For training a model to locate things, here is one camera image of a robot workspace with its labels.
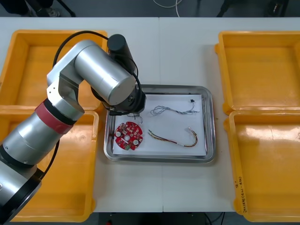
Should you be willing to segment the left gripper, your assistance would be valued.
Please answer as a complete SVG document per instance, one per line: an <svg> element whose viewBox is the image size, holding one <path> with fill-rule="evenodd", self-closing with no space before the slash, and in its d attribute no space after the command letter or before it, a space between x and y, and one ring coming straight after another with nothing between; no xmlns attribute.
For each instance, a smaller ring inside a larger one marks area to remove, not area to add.
<svg viewBox="0 0 300 225"><path fill-rule="evenodd" d="M139 114L145 108L146 95L137 85L131 94L120 104L113 106L109 110L109 115L127 115L131 113Z"/></svg>

